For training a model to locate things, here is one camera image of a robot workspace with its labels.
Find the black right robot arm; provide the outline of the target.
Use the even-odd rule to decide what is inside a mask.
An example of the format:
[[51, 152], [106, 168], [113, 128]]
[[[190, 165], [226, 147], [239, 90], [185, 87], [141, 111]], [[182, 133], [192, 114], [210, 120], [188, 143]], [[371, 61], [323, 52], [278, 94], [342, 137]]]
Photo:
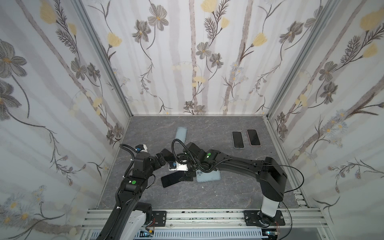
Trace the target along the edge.
[[221, 151], [204, 151], [194, 143], [185, 145], [179, 139], [171, 143], [171, 152], [180, 165], [188, 170], [211, 173], [224, 170], [239, 175], [254, 177], [263, 194], [261, 216], [274, 218], [279, 204], [284, 200], [288, 176], [282, 166], [270, 157], [264, 160], [247, 160], [227, 155]]

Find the purple-edged black phone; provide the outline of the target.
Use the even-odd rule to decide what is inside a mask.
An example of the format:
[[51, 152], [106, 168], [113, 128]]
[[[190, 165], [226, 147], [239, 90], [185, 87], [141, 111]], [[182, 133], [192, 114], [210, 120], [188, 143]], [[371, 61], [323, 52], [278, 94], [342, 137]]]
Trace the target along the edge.
[[193, 176], [189, 176], [187, 172], [176, 171], [172, 174], [161, 177], [163, 188], [168, 188], [180, 182], [192, 182]]

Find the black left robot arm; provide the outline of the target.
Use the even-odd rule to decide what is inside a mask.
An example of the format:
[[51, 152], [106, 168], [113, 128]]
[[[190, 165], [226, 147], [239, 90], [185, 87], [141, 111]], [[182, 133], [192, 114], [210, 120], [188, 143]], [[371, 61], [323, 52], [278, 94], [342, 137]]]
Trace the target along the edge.
[[152, 237], [158, 225], [152, 205], [141, 203], [140, 199], [154, 171], [163, 167], [166, 160], [174, 160], [174, 155], [167, 149], [155, 156], [144, 150], [133, 152], [126, 145], [123, 149], [130, 153], [131, 163], [115, 193], [116, 204], [97, 236], [98, 240], [133, 240], [142, 227]]

